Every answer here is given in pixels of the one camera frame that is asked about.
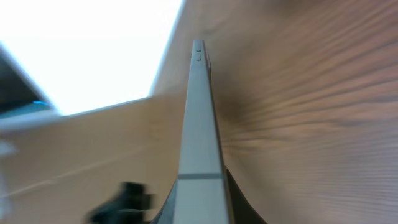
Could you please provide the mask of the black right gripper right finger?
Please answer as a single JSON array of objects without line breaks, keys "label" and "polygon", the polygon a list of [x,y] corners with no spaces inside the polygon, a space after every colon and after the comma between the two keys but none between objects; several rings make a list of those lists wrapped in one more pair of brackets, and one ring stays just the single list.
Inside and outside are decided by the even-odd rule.
[{"label": "black right gripper right finger", "polygon": [[235,224],[267,224],[245,198],[235,179],[226,168],[229,195]]}]

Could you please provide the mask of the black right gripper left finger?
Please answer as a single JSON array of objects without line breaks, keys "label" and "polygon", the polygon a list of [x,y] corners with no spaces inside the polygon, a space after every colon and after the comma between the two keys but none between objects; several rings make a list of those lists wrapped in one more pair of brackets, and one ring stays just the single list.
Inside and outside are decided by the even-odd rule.
[{"label": "black right gripper left finger", "polygon": [[163,206],[150,224],[172,224],[174,221],[177,181],[174,182]]}]

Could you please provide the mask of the brown cardboard panel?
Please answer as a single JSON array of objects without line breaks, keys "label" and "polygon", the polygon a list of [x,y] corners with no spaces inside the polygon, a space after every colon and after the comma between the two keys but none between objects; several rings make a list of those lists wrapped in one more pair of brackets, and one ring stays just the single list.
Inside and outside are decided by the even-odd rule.
[{"label": "brown cardboard panel", "polygon": [[154,194],[152,218],[178,172],[185,98],[160,96],[2,135],[2,223],[83,223],[86,214],[138,182]]}]

